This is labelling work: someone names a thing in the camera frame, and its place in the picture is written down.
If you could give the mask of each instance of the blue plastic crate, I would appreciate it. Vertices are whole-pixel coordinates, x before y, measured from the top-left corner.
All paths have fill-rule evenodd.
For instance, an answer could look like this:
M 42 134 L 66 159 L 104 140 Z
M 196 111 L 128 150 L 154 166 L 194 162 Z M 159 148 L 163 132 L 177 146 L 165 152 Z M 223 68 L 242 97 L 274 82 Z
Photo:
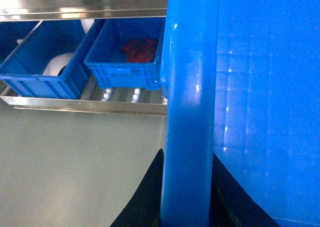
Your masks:
M 85 34 L 80 20 L 43 21 L 0 66 L 0 79 L 23 97 L 77 99 L 89 77 L 84 59 L 103 25 Z M 42 75 L 54 57 L 73 53 L 59 76 Z
M 320 226 L 320 0 L 219 3 L 214 152 L 281 226 Z
M 159 68 L 163 47 L 164 18 L 109 19 L 85 58 L 101 89 L 111 87 L 160 89 Z M 121 46 L 132 39 L 158 40 L 150 63 L 125 63 Z
M 0 22 L 0 64 L 38 24 L 38 21 Z

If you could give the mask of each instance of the stainless steel shelf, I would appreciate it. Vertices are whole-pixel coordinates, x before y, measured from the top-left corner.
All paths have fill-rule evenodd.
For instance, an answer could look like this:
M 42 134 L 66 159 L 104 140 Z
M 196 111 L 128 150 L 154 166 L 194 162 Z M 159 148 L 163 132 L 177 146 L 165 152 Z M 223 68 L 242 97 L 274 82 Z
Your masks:
M 0 21 L 164 17 L 168 0 L 0 0 Z
M 163 103 L 161 90 L 141 90 L 139 102 L 132 103 L 134 88 L 116 88 L 110 101 L 101 101 L 103 89 L 98 88 L 96 79 L 91 76 L 80 99 L 53 99 L 18 96 L 9 86 L 0 98 L 15 109 L 129 114 L 141 116 L 167 116 L 167 105 Z

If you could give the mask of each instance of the floor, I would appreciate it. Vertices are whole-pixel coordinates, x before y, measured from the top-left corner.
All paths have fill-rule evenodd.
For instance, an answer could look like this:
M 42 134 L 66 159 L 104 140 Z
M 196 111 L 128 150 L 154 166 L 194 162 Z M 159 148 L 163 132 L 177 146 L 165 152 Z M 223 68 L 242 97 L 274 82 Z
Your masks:
M 0 114 L 2 227 L 110 226 L 165 143 L 164 117 Z

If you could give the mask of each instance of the blue plastic post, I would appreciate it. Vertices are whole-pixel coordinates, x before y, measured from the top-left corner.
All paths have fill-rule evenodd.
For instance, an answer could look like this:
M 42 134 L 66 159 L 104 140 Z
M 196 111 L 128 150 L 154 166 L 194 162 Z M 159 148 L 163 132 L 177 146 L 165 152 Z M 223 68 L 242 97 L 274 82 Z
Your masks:
M 208 227 L 219 0 L 168 0 L 169 68 L 161 227 Z

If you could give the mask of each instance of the paper roll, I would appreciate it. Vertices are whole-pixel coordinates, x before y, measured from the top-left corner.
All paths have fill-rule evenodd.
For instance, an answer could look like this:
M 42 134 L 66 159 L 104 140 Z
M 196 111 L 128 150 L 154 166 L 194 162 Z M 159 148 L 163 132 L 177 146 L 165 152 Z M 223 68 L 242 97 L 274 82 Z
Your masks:
M 95 19 L 90 18 L 90 19 L 81 19 L 81 25 L 85 33 L 88 33 L 90 30 L 91 26 L 94 24 Z
M 42 75 L 58 76 L 59 72 L 69 63 L 73 55 L 74 53 L 64 53 L 54 57 L 49 62 Z

